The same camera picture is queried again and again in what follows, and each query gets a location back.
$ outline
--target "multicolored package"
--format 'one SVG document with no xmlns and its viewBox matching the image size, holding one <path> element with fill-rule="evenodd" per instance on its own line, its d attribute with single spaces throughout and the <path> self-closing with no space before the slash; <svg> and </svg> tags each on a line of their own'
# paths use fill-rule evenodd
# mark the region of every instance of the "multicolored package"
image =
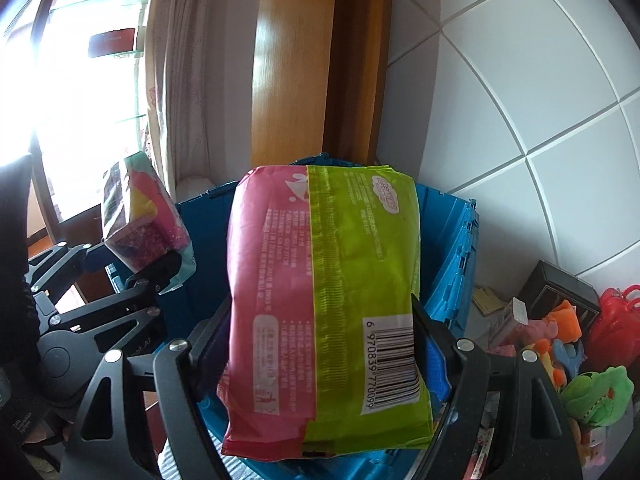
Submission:
<svg viewBox="0 0 640 480">
<path fill-rule="evenodd" d="M 160 294 L 181 286 L 196 270 L 193 247 L 149 158 L 138 152 L 116 162 L 103 183 L 104 244 L 133 272 L 177 251 L 182 257 L 180 271 Z"/>
<path fill-rule="evenodd" d="M 420 219 L 388 166 L 267 166 L 231 211 L 223 453 L 283 460 L 427 447 L 414 359 Z"/>
</svg>

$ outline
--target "blue plush toy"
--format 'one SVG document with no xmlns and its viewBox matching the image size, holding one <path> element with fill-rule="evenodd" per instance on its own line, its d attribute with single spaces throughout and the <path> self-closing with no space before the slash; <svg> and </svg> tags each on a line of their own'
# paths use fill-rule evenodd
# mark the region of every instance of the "blue plush toy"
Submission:
<svg viewBox="0 0 640 480">
<path fill-rule="evenodd" d="M 563 344 L 559 339 L 554 339 L 552 351 L 554 354 L 554 361 L 556 363 L 560 363 L 564 367 L 569 381 L 571 381 L 576 375 L 578 375 L 578 369 L 580 368 L 582 358 L 584 357 L 582 341 L 578 339 L 576 349 L 572 343 Z"/>
</svg>

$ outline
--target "barcode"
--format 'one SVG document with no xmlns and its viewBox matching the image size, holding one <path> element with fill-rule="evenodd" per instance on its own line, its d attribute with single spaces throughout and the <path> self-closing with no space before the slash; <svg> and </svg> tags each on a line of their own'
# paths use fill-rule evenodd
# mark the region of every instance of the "barcode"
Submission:
<svg viewBox="0 0 640 480">
<path fill-rule="evenodd" d="M 362 318 L 365 386 L 362 415 L 420 399 L 411 314 Z"/>
</svg>

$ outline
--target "metal bolt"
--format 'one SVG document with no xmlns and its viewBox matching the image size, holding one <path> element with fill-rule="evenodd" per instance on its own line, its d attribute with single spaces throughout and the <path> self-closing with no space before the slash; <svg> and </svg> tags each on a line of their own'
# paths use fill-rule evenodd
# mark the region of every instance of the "metal bolt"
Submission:
<svg viewBox="0 0 640 480">
<path fill-rule="evenodd" d="M 475 347 L 474 342 L 471 341 L 471 339 L 460 339 L 456 343 L 456 346 L 458 347 L 458 350 L 463 352 L 471 352 Z"/>
<path fill-rule="evenodd" d="M 182 352 L 188 345 L 188 341 L 184 339 L 174 339 L 169 343 L 169 350 L 171 350 L 171 352 Z"/>
<path fill-rule="evenodd" d="M 536 354 L 533 350 L 525 350 L 522 353 L 522 358 L 527 363 L 535 363 L 538 360 L 538 354 Z"/>
<path fill-rule="evenodd" d="M 104 355 L 104 360 L 107 361 L 108 363 L 114 363 L 118 361 L 121 357 L 122 357 L 122 350 L 118 350 L 117 348 L 114 348 L 113 350 L 109 350 Z"/>
</svg>

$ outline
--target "blue storage bin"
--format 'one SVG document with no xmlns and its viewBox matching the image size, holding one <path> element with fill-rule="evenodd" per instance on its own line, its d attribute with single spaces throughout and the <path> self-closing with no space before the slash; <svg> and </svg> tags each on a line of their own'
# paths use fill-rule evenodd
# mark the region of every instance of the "blue storage bin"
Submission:
<svg viewBox="0 0 640 480">
<path fill-rule="evenodd" d="M 354 166 L 325 154 L 295 163 Z M 236 185 L 219 186 L 177 206 L 193 242 L 197 270 L 181 288 L 159 297 L 169 338 L 189 336 L 196 323 L 211 317 L 228 294 L 226 228 Z M 462 337 L 476 270 L 476 204 L 421 184 L 416 184 L 416 191 L 421 231 L 420 302 L 433 319 L 445 322 L 454 336 Z M 130 274 L 120 262 L 111 266 L 116 288 Z M 220 400 L 201 402 L 200 412 L 210 431 L 222 439 L 228 419 Z M 266 480 L 403 480 L 422 452 L 387 449 L 331 459 L 244 462 Z"/>
</svg>

